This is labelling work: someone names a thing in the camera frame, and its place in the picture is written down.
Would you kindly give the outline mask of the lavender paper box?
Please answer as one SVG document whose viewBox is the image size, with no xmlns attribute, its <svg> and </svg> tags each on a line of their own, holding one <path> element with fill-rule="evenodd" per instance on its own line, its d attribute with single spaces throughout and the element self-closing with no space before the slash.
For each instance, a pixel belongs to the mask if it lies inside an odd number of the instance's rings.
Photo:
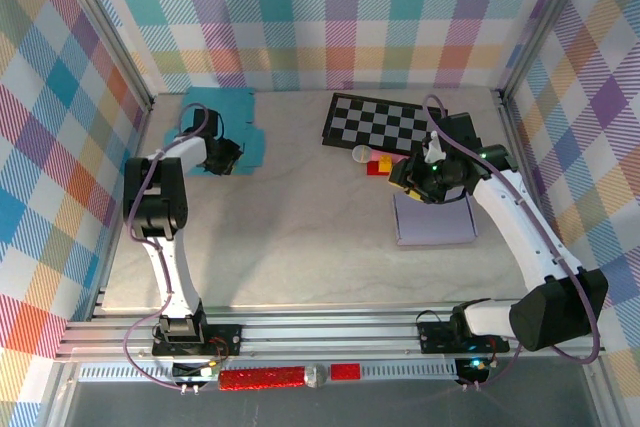
<svg viewBox="0 0 640 427">
<path fill-rule="evenodd" d="M 426 204 L 403 193 L 393 196 L 396 243 L 422 247 L 466 244 L 478 237 L 467 198 L 449 204 Z"/>
</svg>

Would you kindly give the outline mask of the blue paper box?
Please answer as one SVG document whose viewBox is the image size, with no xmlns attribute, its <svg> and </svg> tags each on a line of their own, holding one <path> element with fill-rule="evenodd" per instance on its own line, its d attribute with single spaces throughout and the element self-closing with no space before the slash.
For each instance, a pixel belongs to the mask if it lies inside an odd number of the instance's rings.
<svg viewBox="0 0 640 427">
<path fill-rule="evenodd" d="M 263 165 L 266 151 L 265 132 L 255 124 L 254 91 L 248 88 L 191 87 L 183 97 L 181 112 L 173 127 L 165 134 L 163 144 L 168 145 L 183 130 L 194 124 L 198 103 L 218 113 L 218 138 L 223 135 L 236 143 L 242 151 L 230 172 L 232 176 L 252 175 Z"/>
</svg>

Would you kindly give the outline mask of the black grey checkerboard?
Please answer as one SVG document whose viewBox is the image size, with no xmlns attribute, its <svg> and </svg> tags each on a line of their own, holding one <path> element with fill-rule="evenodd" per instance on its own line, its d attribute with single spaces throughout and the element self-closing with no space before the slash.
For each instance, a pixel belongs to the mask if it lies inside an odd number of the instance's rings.
<svg viewBox="0 0 640 427">
<path fill-rule="evenodd" d="M 322 131 L 322 144 L 353 149 L 366 145 L 410 155 L 429 131 L 421 105 L 334 93 Z"/>
</svg>

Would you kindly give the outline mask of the silver glitter ball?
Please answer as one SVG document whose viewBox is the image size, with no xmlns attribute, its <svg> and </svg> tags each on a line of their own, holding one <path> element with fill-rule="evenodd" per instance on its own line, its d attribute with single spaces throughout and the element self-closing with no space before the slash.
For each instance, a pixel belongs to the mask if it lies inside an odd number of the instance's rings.
<svg viewBox="0 0 640 427">
<path fill-rule="evenodd" d="M 328 371 L 324 365 L 311 364 L 304 368 L 304 384 L 309 388 L 320 388 L 326 384 Z"/>
</svg>

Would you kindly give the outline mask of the red glitter bar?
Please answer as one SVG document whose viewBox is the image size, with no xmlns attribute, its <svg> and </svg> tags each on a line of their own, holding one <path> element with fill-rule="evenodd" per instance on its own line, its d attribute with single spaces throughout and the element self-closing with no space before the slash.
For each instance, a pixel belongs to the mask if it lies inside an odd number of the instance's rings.
<svg viewBox="0 0 640 427">
<path fill-rule="evenodd" d="M 219 374 L 218 385 L 221 391 L 304 387 L 305 368 L 294 366 L 225 370 Z"/>
</svg>

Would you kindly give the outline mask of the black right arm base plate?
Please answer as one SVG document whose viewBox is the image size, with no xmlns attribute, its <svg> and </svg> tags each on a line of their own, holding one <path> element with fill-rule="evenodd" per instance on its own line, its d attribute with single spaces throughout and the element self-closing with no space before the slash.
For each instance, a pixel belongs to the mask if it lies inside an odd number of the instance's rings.
<svg viewBox="0 0 640 427">
<path fill-rule="evenodd" d="M 510 351 L 510 344 L 499 336 L 477 336 L 451 322 L 417 324 L 422 354 L 498 354 Z"/>
</svg>

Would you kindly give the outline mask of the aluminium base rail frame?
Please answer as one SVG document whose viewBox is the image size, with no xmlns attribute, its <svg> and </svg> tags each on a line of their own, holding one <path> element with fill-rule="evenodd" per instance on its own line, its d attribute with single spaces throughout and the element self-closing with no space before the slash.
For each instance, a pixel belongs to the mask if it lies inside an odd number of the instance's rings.
<svg viewBox="0 0 640 427">
<path fill-rule="evenodd" d="M 209 307 L 209 323 L 241 327 L 242 360 L 418 359 L 420 321 L 446 322 L 453 303 Z M 59 362 L 108 362 L 126 354 L 147 361 L 155 338 L 148 309 L 95 308 L 70 322 L 56 353 Z"/>
</svg>

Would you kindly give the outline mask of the aluminium frame post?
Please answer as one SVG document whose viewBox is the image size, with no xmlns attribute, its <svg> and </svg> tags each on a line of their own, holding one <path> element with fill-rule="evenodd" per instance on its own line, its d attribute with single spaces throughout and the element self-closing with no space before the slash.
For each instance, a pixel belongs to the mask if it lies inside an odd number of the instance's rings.
<svg viewBox="0 0 640 427">
<path fill-rule="evenodd" d="M 78 2 L 99 38 L 105 42 L 108 52 L 121 70 L 134 96 L 146 112 L 151 112 L 154 105 L 154 95 L 143 80 L 101 0 L 78 0 Z"/>
<path fill-rule="evenodd" d="M 555 26 L 568 0 L 524 0 L 514 29 L 508 36 L 494 91 L 506 103 L 528 73 L 542 43 Z"/>
</svg>

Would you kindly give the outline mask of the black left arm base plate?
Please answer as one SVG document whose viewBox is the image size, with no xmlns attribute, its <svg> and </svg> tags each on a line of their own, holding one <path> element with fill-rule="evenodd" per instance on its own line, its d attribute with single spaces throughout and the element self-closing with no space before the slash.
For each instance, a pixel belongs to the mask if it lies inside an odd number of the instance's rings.
<svg viewBox="0 0 640 427">
<path fill-rule="evenodd" d="M 208 324 L 196 331 L 165 332 L 154 327 L 152 355 L 156 357 L 233 357 L 241 347 L 242 326 Z"/>
</svg>

